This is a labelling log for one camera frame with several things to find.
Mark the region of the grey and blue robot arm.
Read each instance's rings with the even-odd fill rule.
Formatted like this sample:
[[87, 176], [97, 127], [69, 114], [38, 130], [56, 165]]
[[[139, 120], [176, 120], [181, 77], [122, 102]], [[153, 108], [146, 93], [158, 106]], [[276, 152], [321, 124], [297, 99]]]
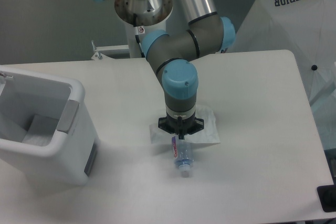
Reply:
[[165, 96], [166, 116], [158, 127], [183, 139], [204, 128], [196, 117], [197, 70], [193, 60], [224, 52], [235, 41], [235, 29], [220, 17], [213, 0], [181, 0], [188, 30], [170, 36], [165, 30], [140, 32], [156, 25], [172, 11], [170, 0], [115, 0], [118, 16], [134, 30], [139, 53], [150, 64]]

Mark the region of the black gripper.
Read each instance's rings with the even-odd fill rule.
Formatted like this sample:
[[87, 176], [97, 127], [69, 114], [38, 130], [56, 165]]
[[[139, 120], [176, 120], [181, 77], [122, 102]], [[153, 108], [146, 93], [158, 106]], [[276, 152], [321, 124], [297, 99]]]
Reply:
[[167, 115], [166, 117], [159, 118], [158, 128], [178, 136], [179, 139], [184, 139], [185, 135], [192, 135], [204, 129], [204, 120], [198, 119], [192, 115], [188, 119], [183, 119], [179, 116], [174, 119]]

